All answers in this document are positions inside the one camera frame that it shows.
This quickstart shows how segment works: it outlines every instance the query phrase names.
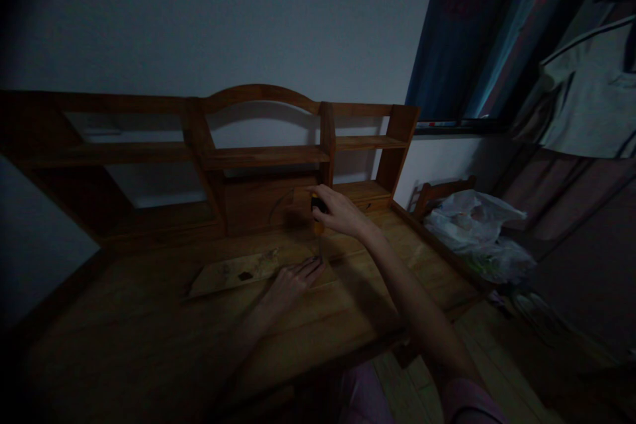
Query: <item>arched shelf top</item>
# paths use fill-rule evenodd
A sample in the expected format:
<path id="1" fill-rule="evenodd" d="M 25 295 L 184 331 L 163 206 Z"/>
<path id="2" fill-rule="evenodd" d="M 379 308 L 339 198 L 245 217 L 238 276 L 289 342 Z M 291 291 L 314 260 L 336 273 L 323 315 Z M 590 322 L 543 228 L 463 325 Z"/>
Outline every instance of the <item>arched shelf top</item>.
<path id="1" fill-rule="evenodd" d="M 197 98 L 203 111 L 214 114 L 228 106 L 249 101 L 276 101 L 304 109 L 308 113 L 317 115 L 320 109 L 318 101 L 312 101 L 307 96 L 281 86 L 266 84 L 246 84 L 233 86 L 212 96 Z"/>

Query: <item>wooden chair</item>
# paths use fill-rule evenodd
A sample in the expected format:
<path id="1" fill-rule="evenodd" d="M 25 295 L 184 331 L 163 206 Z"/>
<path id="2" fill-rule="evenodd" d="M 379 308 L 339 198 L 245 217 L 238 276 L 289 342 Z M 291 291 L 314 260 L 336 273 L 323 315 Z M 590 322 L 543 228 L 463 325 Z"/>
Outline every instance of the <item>wooden chair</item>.
<path id="1" fill-rule="evenodd" d="M 445 182 L 443 184 L 431 185 L 428 182 L 422 186 L 419 193 L 419 199 L 415 206 L 413 216 L 418 222 L 431 213 L 435 206 L 435 201 L 445 199 L 455 192 L 462 190 L 474 189 L 477 177 L 470 176 L 467 180 L 458 180 L 455 182 Z"/>

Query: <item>white plastic bag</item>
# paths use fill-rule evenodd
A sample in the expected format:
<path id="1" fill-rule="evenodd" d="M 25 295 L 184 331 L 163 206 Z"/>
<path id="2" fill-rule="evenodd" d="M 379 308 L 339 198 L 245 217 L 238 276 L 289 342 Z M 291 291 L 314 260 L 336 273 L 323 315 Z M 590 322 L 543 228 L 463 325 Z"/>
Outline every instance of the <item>white plastic bag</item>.
<path id="1" fill-rule="evenodd" d="M 518 282 L 537 264 L 513 240 L 499 237 L 505 222 L 525 218 L 501 199 L 470 189 L 444 199 L 424 225 L 483 278 L 500 284 Z"/>
<path id="2" fill-rule="evenodd" d="M 495 284 L 519 283 L 537 265 L 521 245 L 507 237 L 475 248 L 462 257 L 482 278 Z"/>
<path id="3" fill-rule="evenodd" d="M 525 212 L 501 199 L 470 189 L 444 199 L 426 217 L 424 225 L 453 252 L 460 254 L 494 243 L 504 222 L 525 218 Z"/>

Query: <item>left hand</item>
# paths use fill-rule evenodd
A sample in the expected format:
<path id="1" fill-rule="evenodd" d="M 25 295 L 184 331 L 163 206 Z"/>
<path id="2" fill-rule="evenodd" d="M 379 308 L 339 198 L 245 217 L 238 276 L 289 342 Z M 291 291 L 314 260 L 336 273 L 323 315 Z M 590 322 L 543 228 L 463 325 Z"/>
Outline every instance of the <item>left hand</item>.
<path id="1" fill-rule="evenodd" d="M 261 305 L 278 317 L 307 291 L 324 270 L 325 263 L 319 257 L 310 257 L 301 264 L 281 268 Z"/>

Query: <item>right hand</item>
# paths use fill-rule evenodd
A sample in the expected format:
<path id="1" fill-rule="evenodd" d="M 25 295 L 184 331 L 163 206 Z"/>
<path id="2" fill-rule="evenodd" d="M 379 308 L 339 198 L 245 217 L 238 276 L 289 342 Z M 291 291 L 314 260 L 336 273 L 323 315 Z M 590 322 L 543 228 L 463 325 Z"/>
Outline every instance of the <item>right hand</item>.
<path id="1" fill-rule="evenodd" d="M 328 213 L 320 212 L 318 207 L 314 207 L 311 212 L 314 219 L 324 223 L 331 230 L 350 235 L 361 242 L 369 234 L 379 231 L 377 226 L 341 193 L 325 184 L 313 185 L 307 187 L 307 190 L 316 193 L 327 205 Z"/>

